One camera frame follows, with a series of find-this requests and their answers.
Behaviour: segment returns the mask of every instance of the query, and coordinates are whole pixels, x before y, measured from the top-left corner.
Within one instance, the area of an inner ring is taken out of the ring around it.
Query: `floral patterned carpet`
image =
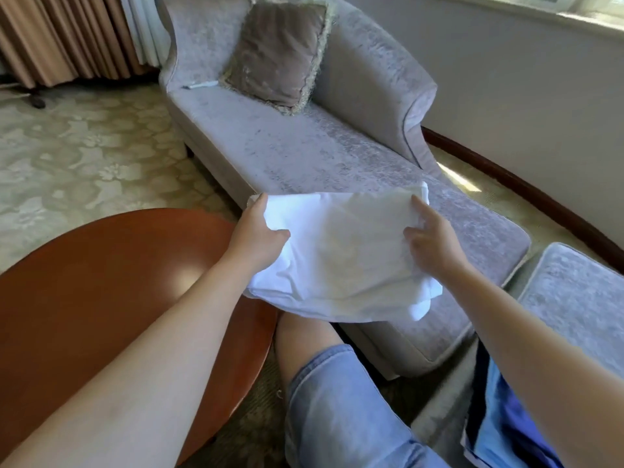
[[[0,103],[0,272],[66,231],[141,208],[203,208],[235,220],[237,206],[197,161],[189,160],[155,84],[65,85],[44,92],[47,108]],[[524,227],[532,252],[563,241],[587,247],[495,180],[432,149],[472,198]],[[379,383],[409,423],[447,373]],[[272,352],[249,395],[187,468],[285,466],[282,401]]]

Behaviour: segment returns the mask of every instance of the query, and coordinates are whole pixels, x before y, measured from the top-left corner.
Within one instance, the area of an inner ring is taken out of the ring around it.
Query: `folded white fabric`
[[[425,182],[380,193],[269,196],[266,224],[289,229],[291,238],[245,295],[331,322],[421,319],[442,287],[414,264],[403,237],[419,223],[412,194],[429,203]]]

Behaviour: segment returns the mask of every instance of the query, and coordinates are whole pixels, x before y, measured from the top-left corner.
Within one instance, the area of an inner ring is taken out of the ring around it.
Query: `sofa armrest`
[[[238,42],[250,0],[156,0],[171,36],[160,85],[171,92],[217,80]]]
[[[313,100],[437,176],[437,164],[420,129],[436,95],[435,82],[362,11],[344,0],[331,1],[337,5],[337,18]]]

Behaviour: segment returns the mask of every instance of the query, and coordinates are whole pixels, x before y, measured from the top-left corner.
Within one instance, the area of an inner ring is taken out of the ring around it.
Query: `white curtain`
[[[154,0],[121,0],[130,35],[141,64],[161,67],[167,60],[171,39],[160,21]]]

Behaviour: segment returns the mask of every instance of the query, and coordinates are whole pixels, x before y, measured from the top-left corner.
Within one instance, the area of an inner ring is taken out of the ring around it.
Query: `person's right arm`
[[[491,283],[468,262],[448,220],[415,196],[412,203],[425,220],[404,231],[415,261],[464,309],[564,466],[624,466],[624,380]]]

